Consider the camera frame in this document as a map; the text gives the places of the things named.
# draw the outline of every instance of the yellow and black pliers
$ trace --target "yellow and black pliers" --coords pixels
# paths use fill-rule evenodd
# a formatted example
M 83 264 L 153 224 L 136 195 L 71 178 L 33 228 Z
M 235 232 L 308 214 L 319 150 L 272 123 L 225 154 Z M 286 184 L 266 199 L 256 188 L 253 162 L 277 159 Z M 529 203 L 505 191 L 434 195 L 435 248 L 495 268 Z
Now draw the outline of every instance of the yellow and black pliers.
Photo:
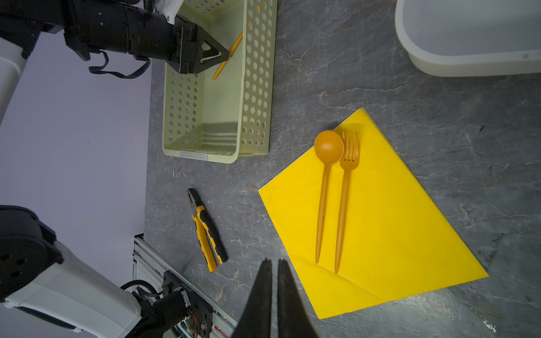
M 210 245 L 212 245 L 212 247 L 214 248 L 214 252 L 216 252 L 216 258 L 218 258 L 220 264 L 227 262 L 228 257 L 226 250 L 223 247 L 222 241 L 220 240 L 216 225 L 214 225 L 214 222 L 208 215 L 208 212 L 205 210 L 204 205 L 201 202 L 201 199 L 199 198 L 199 195 L 197 194 L 195 189 L 188 189 L 188 199 L 190 200 L 190 204 L 192 207 L 192 218 L 195 222 L 199 245 L 201 246 L 204 257 L 207 260 L 208 270 L 210 272 L 213 272 L 214 270 L 216 270 L 217 266 Z

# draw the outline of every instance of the black cable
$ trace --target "black cable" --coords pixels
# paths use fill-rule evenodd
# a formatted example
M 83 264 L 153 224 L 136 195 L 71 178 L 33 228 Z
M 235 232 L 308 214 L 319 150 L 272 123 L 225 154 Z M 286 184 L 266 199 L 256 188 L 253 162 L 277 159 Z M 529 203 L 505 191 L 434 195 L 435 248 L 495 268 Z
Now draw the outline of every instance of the black cable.
M 143 7 L 148 13 L 154 12 L 154 0 L 143 0 Z
M 140 280 L 140 279 L 136 279 L 136 280 L 132 280 L 130 282 L 127 282 L 126 284 L 124 284 L 123 286 L 121 286 L 120 288 L 122 290 L 126 290 L 127 288 L 129 287 L 132 287 L 134 285 L 141 285 L 143 287 L 146 287 L 150 292 L 152 292 L 153 294 L 157 294 L 158 291 L 156 291 L 156 289 L 152 286 L 152 284 L 150 284 L 149 282 L 147 281 L 144 281 L 144 280 Z

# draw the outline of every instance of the yellow cloth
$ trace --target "yellow cloth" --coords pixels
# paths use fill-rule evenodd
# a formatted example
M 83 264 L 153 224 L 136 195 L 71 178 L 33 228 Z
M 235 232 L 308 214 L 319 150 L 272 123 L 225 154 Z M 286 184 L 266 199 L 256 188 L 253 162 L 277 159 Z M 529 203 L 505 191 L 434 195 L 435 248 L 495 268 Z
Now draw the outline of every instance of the yellow cloth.
M 331 169 L 319 264 L 315 236 L 323 164 L 310 148 L 259 190 L 320 319 L 488 277 L 409 171 L 359 109 L 337 128 L 357 131 L 344 249 L 334 273 L 343 170 Z

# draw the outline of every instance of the perforated basket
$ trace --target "perforated basket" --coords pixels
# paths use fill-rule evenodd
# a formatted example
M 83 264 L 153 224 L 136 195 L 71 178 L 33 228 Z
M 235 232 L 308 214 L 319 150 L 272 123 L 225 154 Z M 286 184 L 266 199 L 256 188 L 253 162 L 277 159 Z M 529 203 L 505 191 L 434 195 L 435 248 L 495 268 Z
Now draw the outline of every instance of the perforated basket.
M 184 1 L 179 15 L 226 49 L 242 31 L 244 36 L 215 81 L 219 65 L 198 75 L 182 75 L 166 65 L 166 155 L 232 163 L 239 156 L 268 153 L 277 1 Z

